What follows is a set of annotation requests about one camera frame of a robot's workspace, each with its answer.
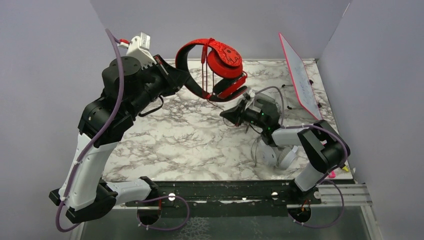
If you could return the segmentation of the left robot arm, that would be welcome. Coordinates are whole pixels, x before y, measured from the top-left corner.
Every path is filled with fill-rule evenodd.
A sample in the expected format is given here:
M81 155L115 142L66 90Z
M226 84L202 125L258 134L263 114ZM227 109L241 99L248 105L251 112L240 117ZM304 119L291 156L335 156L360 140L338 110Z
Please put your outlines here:
M67 207L65 215L71 223L100 219L120 204L139 201L149 206L158 201L159 188L146 176L110 182L102 175L111 153L136 118L146 115L150 103L179 91L189 75L159 55L146 68L134 57L117 57L102 71L104 87L100 97L82 112L69 174L62 187L49 194L59 208Z

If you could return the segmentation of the white gaming headset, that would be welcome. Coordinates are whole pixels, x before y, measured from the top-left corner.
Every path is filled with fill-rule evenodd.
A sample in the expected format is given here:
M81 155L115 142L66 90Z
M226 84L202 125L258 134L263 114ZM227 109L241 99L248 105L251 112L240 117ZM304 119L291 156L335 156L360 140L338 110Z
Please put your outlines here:
M299 147L295 145L285 145L282 147L272 147L257 138L250 147L250 155L256 167L258 163L269 168L287 170L297 157Z

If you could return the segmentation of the red headphones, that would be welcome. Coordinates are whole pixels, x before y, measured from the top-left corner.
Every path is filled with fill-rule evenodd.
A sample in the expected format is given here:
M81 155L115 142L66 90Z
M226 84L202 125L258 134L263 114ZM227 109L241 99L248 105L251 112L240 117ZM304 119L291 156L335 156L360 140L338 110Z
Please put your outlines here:
M188 54L195 46L202 46L201 63L207 64L213 75L222 79L214 84L212 92L204 90L206 78L199 85L189 75L185 87L194 95L211 102L229 102L242 95L248 87L245 86L247 73L243 71L241 55L231 46L214 38L194 39L182 46L175 56L175 68L189 72Z

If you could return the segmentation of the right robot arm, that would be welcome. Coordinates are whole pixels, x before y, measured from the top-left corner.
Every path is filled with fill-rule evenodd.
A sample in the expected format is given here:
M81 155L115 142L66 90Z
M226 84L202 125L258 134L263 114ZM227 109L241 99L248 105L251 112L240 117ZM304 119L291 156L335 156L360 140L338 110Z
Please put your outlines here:
M230 123L239 126L251 124L261 129L259 151L264 162L287 168L288 157L294 152L290 146L303 147L308 164L292 181L289 199L300 204L309 191L321 183L330 172L342 168L351 154L350 147L326 120L300 126L282 126L280 112L275 101L260 100L259 109L248 107L248 101L239 103L220 113Z

